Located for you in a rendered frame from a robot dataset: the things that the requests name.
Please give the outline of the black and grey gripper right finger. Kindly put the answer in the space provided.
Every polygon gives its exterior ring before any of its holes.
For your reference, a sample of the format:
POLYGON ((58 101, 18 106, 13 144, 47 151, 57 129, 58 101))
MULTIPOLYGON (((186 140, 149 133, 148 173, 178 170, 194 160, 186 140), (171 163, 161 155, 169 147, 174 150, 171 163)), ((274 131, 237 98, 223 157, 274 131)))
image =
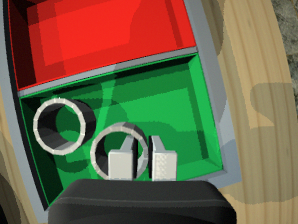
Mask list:
POLYGON ((148 138, 148 172, 152 181, 177 181, 177 161, 176 151, 165 149, 160 136, 148 138))

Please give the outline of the steel bushing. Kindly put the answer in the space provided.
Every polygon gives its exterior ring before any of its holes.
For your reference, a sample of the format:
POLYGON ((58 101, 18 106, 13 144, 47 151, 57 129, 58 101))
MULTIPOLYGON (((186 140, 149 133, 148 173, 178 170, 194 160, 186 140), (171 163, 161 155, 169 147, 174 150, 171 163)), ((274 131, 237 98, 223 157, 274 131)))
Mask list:
MULTIPOLYGON (((137 178, 139 178, 139 176, 146 170, 148 164, 148 143, 143 130, 141 130, 137 125, 129 122, 117 122, 98 134, 98 136, 93 140, 90 150, 91 163, 97 174, 99 174, 105 180, 109 180, 109 158, 104 149, 104 141, 107 134, 117 131, 123 131, 133 135, 137 140, 139 140, 143 148, 142 155, 138 159, 137 178)), ((134 180, 137 178, 134 178, 134 180)))
POLYGON ((65 155, 75 151, 92 138, 95 130, 94 111, 87 103, 77 99, 54 98, 48 100, 37 109, 33 120, 36 140, 43 149, 56 155, 65 155), (71 107, 79 117, 81 130, 77 142, 64 139, 57 130, 56 116, 64 105, 71 107))

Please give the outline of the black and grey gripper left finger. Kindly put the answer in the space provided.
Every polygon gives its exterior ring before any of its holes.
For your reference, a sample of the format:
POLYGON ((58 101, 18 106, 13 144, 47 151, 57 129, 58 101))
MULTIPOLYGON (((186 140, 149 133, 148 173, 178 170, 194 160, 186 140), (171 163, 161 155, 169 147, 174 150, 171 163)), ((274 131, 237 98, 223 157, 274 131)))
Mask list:
POLYGON ((120 150, 109 152, 109 180, 129 180, 137 178, 138 140, 128 135, 120 150))

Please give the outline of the red and green divided tray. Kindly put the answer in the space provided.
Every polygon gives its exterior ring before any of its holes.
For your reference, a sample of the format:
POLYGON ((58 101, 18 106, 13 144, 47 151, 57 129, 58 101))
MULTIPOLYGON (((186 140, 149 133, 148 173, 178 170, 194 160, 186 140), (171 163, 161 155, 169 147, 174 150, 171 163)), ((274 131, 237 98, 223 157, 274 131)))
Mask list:
POLYGON ((160 136, 176 151, 177 181, 217 189, 242 181, 201 0, 0 0, 0 86, 38 223, 48 223, 48 209, 72 182, 103 179, 90 150, 117 122, 137 125, 147 141, 160 136), (54 98, 81 100, 94 111, 96 130, 73 153, 52 154, 36 140, 34 116, 54 98))

